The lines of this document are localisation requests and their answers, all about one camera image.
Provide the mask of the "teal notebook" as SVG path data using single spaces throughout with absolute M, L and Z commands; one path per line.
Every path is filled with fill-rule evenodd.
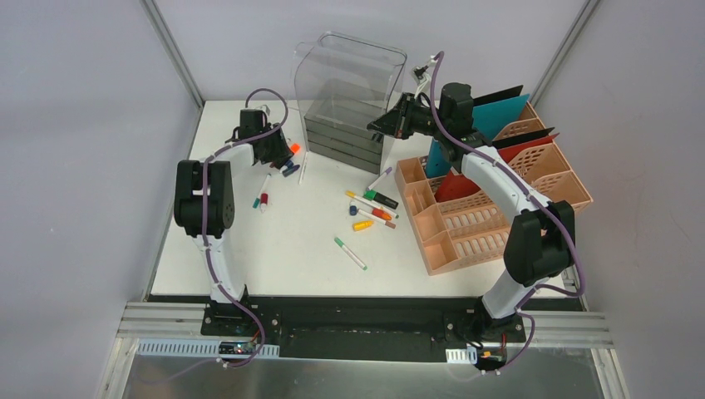
M 487 139 L 494 140 L 506 125 L 519 119 L 529 97 L 529 94 L 524 94 L 482 106 L 478 106 L 476 101 L 473 109 L 474 127 Z M 426 177 L 442 177 L 450 169 L 451 164 L 443 158 L 440 143 L 433 140 L 426 158 Z

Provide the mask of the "green tip black highlighter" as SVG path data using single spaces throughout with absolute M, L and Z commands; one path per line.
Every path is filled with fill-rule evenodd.
M 398 202 L 395 201 L 394 199 L 391 199 L 376 190 L 368 190 L 365 192 L 363 195 L 365 199 L 377 202 L 383 206 L 388 207 L 389 209 L 397 209 L 398 207 Z

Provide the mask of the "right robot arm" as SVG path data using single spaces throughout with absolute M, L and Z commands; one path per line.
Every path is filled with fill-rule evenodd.
M 490 341 L 502 334 L 535 289 L 578 263 L 574 208 L 534 189 L 500 157 L 474 126 L 471 86 L 446 83 L 438 100 L 424 104 L 411 92 L 370 121 L 371 132 L 405 140 L 419 133 L 437 140 L 446 161 L 477 184 L 510 222 L 505 271 L 476 305 L 473 333 Z

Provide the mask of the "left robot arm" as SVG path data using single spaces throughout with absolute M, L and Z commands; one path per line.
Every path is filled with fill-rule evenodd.
M 244 108 L 224 146 L 203 160 L 177 165 L 174 220 L 195 242 L 210 277 L 210 299 L 236 303 L 244 296 L 243 273 L 234 265 L 229 231 L 236 206 L 234 177 L 257 165 L 281 166 L 293 157 L 281 125 L 265 106 Z

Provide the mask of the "red notebook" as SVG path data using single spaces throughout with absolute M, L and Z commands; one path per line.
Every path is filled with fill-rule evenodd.
M 498 150 L 499 157 L 506 164 L 509 164 L 510 161 L 519 159 L 521 151 L 552 143 L 558 135 L 558 133 L 535 132 L 497 140 L 493 142 L 493 146 Z M 469 175 L 465 173 L 453 175 L 449 172 L 441 182 L 441 186 L 436 190 L 436 202 L 443 203 L 458 200 L 480 192 L 482 190 L 481 183 L 488 181 L 486 175 L 483 174 L 485 170 L 486 168 L 480 172 L 472 172 Z

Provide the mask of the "clear drawer organizer box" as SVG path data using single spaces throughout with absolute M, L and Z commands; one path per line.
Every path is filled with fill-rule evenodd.
M 402 49 L 339 32 L 300 42 L 291 78 L 307 149 L 380 174 L 392 143 L 367 126 L 401 95 L 406 63 Z

